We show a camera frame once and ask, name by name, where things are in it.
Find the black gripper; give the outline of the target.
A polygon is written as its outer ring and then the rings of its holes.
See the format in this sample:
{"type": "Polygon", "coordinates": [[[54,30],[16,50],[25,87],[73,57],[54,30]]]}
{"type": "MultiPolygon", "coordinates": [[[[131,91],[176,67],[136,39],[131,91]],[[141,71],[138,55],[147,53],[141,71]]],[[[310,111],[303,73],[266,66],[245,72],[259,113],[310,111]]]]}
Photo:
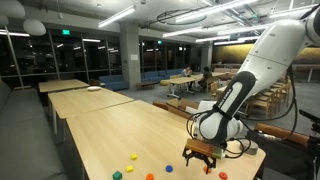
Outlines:
{"type": "Polygon", "coordinates": [[[205,173],[211,173],[213,164],[216,164],[216,159],[211,158],[209,156],[206,156],[204,154],[201,154],[199,152],[184,148],[182,156],[186,159],[186,166],[189,165],[189,160],[191,158],[197,158],[199,160],[202,160],[206,164],[205,173]]]}

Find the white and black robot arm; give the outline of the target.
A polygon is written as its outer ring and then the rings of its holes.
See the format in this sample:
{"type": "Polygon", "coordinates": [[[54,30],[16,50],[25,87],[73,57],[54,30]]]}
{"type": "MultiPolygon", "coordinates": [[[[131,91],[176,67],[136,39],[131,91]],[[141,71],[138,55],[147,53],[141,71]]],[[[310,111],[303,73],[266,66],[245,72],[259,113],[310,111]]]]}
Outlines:
{"type": "Polygon", "coordinates": [[[297,20],[279,20],[270,24],[212,108],[192,115],[196,129],[190,134],[182,156],[187,160],[195,157],[213,168],[217,159],[214,148],[222,148],[243,128],[236,116],[241,105],[274,84],[304,48],[319,43],[319,6],[297,20]]]}

